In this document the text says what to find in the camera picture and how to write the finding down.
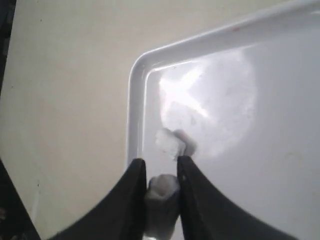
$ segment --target table surface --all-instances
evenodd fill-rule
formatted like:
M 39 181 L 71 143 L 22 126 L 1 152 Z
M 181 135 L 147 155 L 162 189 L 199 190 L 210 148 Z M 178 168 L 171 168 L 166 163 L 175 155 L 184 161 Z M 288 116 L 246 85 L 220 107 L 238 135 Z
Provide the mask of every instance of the table surface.
M 285 0 L 18 0 L 0 156 L 41 238 L 122 176 L 129 73 L 144 52 Z

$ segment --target white plastic tray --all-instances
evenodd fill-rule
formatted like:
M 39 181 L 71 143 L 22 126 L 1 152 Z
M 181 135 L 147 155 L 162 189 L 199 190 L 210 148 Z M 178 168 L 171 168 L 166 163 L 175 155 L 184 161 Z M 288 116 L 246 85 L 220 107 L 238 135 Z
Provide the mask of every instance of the white plastic tray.
M 128 163 L 176 174 L 167 127 L 260 220 L 320 239 L 320 2 L 292 1 L 143 54 L 130 75 Z M 183 239 L 178 222 L 172 239 Z

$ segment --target white tray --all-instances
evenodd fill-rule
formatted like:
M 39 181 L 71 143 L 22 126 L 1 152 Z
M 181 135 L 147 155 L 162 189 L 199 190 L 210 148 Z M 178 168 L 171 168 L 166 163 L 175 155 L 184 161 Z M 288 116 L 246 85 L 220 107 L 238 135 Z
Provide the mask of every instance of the white tray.
M 176 174 L 167 127 L 233 202 L 320 239 L 320 2 L 292 1 L 143 54 L 130 75 L 128 163 Z M 172 239 L 183 239 L 178 222 Z

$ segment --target white object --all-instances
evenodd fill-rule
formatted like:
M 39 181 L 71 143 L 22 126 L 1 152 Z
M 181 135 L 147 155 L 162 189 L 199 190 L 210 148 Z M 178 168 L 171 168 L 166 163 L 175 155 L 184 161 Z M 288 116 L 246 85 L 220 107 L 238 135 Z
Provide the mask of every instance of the white object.
M 231 201 L 320 239 L 319 43 L 320 2 L 304 0 L 145 53 L 130 76 L 129 160 L 142 156 L 148 176 L 174 175 L 154 136 L 181 130 Z
M 158 130 L 155 135 L 155 144 L 174 161 L 182 156 L 186 150 L 186 144 L 168 128 Z

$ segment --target beige surface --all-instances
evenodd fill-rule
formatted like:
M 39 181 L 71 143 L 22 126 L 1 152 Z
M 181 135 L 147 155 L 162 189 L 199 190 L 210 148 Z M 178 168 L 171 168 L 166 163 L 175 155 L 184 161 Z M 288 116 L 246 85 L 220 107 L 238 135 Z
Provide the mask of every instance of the beige surface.
M 143 52 L 283 0 L 18 0 L 0 156 L 42 238 L 123 173 L 130 69 Z

